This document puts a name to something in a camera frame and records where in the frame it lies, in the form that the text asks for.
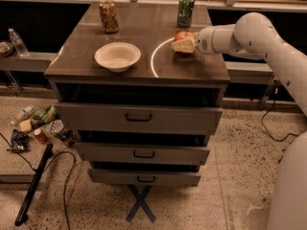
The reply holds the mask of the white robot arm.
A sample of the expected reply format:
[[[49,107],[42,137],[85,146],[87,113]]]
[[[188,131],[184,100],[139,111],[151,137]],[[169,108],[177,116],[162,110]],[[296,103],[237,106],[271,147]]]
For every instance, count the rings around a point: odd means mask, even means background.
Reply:
[[[307,115],[307,56],[282,39],[261,13],[247,13],[234,24],[206,27],[194,36],[175,40],[172,48],[188,54],[198,50],[205,55],[261,58]],[[268,230],[307,230],[307,132],[299,135],[283,155]]]

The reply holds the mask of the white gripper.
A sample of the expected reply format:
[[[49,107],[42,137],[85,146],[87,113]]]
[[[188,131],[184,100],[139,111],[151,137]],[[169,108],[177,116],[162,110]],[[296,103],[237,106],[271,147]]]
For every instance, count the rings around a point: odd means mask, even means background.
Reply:
[[[210,26],[197,33],[196,41],[186,37],[172,43],[172,49],[178,53],[192,54],[196,49],[205,55],[229,54],[237,50],[234,37],[234,24]]]

